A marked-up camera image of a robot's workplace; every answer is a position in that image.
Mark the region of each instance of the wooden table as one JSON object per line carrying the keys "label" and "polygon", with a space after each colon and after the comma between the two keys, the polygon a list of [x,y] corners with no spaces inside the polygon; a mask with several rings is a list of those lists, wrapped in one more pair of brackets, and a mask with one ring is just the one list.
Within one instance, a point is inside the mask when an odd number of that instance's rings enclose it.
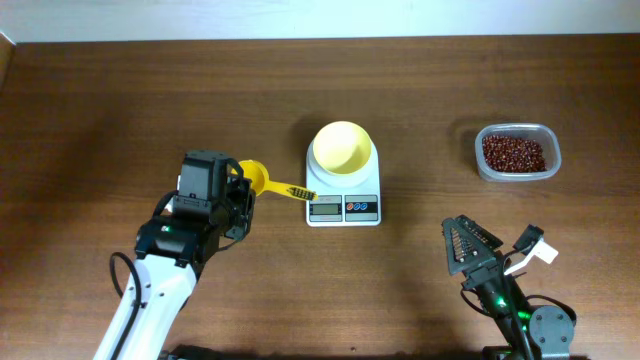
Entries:
{"label": "wooden table", "polygon": [[[447,273],[440,224],[466,214],[505,249],[542,227],[560,256],[523,290],[575,308],[572,352],[637,358],[639,114],[637,35],[18,45],[0,95],[2,358],[93,356],[119,302],[109,254],[132,254],[186,150],[304,184],[335,120],[379,149],[382,224],[310,228],[303,203],[261,196],[167,349],[450,359],[504,344]],[[482,180],[475,135],[504,122],[552,128],[560,172]]]}

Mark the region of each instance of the digital kitchen scale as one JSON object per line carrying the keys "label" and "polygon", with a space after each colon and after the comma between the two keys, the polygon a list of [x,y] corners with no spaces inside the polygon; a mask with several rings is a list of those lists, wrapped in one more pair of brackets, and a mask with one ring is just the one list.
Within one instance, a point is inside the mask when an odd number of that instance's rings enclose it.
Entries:
{"label": "digital kitchen scale", "polygon": [[378,150],[371,143],[367,164],[350,175],[327,172],[313,155],[313,142],[307,151],[307,189],[318,199],[307,201],[307,224],[314,227],[376,226],[380,224],[380,169]]}

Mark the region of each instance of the yellow measuring cup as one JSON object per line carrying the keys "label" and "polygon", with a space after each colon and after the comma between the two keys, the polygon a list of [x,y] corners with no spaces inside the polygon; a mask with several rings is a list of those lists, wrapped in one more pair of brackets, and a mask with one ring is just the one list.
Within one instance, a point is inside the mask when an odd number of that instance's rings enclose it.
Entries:
{"label": "yellow measuring cup", "polygon": [[251,188],[256,192],[256,196],[259,196],[264,191],[272,191],[298,200],[306,201],[318,198],[315,192],[302,186],[270,181],[267,168],[259,161],[242,160],[240,161],[240,166],[244,170],[244,177],[251,179]]}

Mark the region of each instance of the adzuki beans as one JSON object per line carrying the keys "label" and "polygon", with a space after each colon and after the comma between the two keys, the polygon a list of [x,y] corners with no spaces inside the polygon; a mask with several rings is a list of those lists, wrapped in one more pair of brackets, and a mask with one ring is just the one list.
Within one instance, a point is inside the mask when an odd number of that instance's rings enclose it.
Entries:
{"label": "adzuki beans", "polygon": [[495,171],[530,173],[546,171],[542,147],[533,140],[510,136],[487,136],[482,139],[487,165]]}

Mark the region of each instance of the plastic container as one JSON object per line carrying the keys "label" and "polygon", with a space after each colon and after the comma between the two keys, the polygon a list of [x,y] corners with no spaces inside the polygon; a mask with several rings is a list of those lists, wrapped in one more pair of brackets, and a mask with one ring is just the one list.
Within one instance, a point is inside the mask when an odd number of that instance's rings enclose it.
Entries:
{"label": "plastic container", "polygon": [[[549,170],[535,173],[505,173],[491,169],[487,165],[482,151],[482,139],[491,135],[511,136],[536,141],[542,146],[542,156]],[[487,126],[476,137],[476,160],[478,161],[480,177],[487,181],[499,182],[548,179],[558,172],[562,164],[560,145],[558,145],[556,134],[548,127],[540,124],[498,124]]]}

